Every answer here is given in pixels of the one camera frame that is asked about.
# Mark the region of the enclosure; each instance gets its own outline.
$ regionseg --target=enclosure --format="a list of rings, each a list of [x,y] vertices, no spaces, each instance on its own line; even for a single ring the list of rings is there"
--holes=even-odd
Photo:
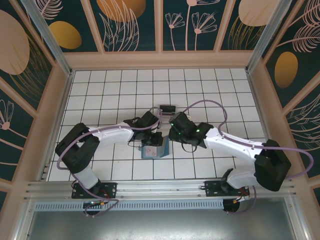
[[[1,1],[1,239],[318,239],[319,16],[319,0]],[[313,166],[279,191],[256,185],[255,208],[234,216],[222,211],[231,195],[200,186],[247,160],[176,141],[160,159],[143,158],[139,141],[109,144],[89,166],[117,184],[119,204],[86,219],[75,179],[57,167],[67,133],[204,100],[226,110],[224,132],[305,150]],[[225,119],[212,102],[186,113],[216,128]],[[159,130],[171,127],[164,118]],[[306,155],[284,152],[289,176],[308,168]]]

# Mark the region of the vent grate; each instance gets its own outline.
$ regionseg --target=vent grate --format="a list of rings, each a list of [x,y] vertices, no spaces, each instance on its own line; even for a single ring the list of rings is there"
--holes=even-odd
[[[93,206],[88,211],[104,210],[112,203]],[[83,211],[84,202],[37,202],[35,212],[74,212]],[[188,209],[223,209],[223,199],[202,200],[158,200],[158,201],[120,201],[112,211],[138,211],[138,210],[188,210]]]

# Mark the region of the white tile floor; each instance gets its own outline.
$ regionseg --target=white tile floor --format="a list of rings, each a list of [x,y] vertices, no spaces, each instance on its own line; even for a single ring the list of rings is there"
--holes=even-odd
[[[229,68],[77,71],[58,141],[77,123],[114,125],[141,117],[152,106],[172,104],[183,110],[203,99],[226,107],[225,132],[265,141],[246,73]],[[210,102],[191,108],[189,114],[195,123],[209,122],[216,127],[224,120],[223,111]],[[170,125],[164,124],[160,131],[168,134],[169,129]],[[141,159],[141,152],[126,143],[108,145],[95,152],[90,164],[103,181],[220,178],[227,169],[246,164],[217,150],[199,147],[189,153],[177,142],[169,146],[168,156],[152,160]],[[68,171],[57,169],[57,160],[55,155],[47,180],[72,181]]]

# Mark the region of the metal grate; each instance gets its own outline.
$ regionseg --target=metal grate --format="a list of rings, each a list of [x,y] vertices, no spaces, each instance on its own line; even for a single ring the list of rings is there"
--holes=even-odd
[[[94,206],[88,211],[103,210],[114,203]],[[35,212],[83,211],[84,202],[38,202]],[[120,201],[112,211],[137,210],[188,210],[188,209],[223,209],[223,199],[203,200],[159,200],[159,201]]]

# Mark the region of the purple cable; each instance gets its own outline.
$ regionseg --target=purple cable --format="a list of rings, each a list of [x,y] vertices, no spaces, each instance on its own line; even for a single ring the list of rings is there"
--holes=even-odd
[[[147,127],[130,127],[130,126],[121,126],[121,125],[114,125],[114,126],[106,126],[106,127],[102,127],[102,128],[98,128],[96,130],[93,130],[93,131],[89,131],[89,132],[86,132],[82,135],[80,135],[79,137],[77,137],[73,142],[70,143],[69,146],[67,146],[65,148],[65,150],[62,152],[62,154],[60,155],[57,163],[56,163],[56,167],[60,170],[68,170],[67,167],[60,167],[60,162],[62,160],[62,158],[65,156],[65,154],[67,153],[67,151],[69,151],[69,149],[74,145],[76,144],[79,140],[85,138],[86,136],[88,135],[91,135],[91,134],[95,134],[95,133],[99,133],[99,132],[103,132],[103,131],[106,131],[106,130],[110,130],[110,129],[130,129],[130,130],[140,130],[140,131],[143,131],[143,130],[148,130],[148,129],[152,129],[154,126],[157,126],[158,123],[160,123],[160,121],[162,120],[162,110],[159,108],[159,107],[152,107],[149,111],[151,111],[152,109],[158,109],[159,110],[159,119],[156,121],[155,124],[153,124],[152,126],[147,126]],[[71,175],[74,177],[74,179],[76,180],[77,183],[79,183],[79,185],[82,187],[82,189],[89,195],[93,196],[94,198],[96,199],[99,199],[99,200],[102,200],[102,201],[113,201],[115,202],[113,205],[111,205],[109,208],[107,208],[106,210],[104,211],[101,211],[99,213],[97,213],[95,216],[98,217],[99,215],[102,215],[102,214],[105,214],[107,213],[110,209],[112,209],[114,206],[116,206],[118,203],[119,203],[119,200],[118,199],[115,199],[115,198],[105,198],[105,197],[101,197],[101,196],[98,196],[98,195],[95,195],[93,194],[92,192],[90,192],[88,189],[85,188],[85,186],[79,181],[79,179],[73,174],[71,173]]]
[[[257,202],[257,191],[256,191],[255,186],[252,186],[252,188],[253,188],[254,199],[253,199],[253,204],[251,205],[251,207],[248,208],[247,210],[244,210],[244,211],[232,212],[233,215],[246,214],[246,213],[250,212],[252,209],[254,209],[256,202]]]
[[[220,123],[220,125],[218,126],[218,131],[225,139],[227,139],[227,140],[229,140],[231,142],[234,142],[236,144],[240,144],[240,145],[243,145],[243,146],[246,146],[246,147],[250,147],[250,148],[253,148],[253,149],[288,150],[288,151],[294,151],[294,152],[298,152],[298,153],[302,153],[302,154],[307,155],[308,158],[310,159],[309,166],[305,170],[303,170],[302,172],[299,172],[299,173],[297,173],[295,175],[292,175],[292,176],[287,176],[287,177],[285,177],[285,179],[294,179],[294,178],[300,177],[300,176],[306,174],[312,168],[312,166],[314,165],[315,161],[314,161],[314,158],[312,157],[312,155],[309,152],[307,152],[307,151],[305,151],[303,149],[293,148],[293,147],[281,147],[281,146],[255,146],[255,145],[252,145],[252,144],[249,144],[249,143],[244,143],[244,142],[238,141],[236,139],[233,139],[231,137],[228,137],[228,136],[224,135],[222,130],[221,130],[221,127],[227,122],[228,114],[227,114],[226,109],[220,103],[218,103],[216,101],[213,101],[213,100],[200,100],[200,101],[197,101],[197,102],[191,104],[190,106],[188,106],[185,110],[183,110],[183,113],[186,112],[188,109],[192,108],[194,105],[202,103],[202,102],[214,103],[214,104],[218,105],[220,108],[222,108],[223,114],[224,114],[224,121],[222,123]]]

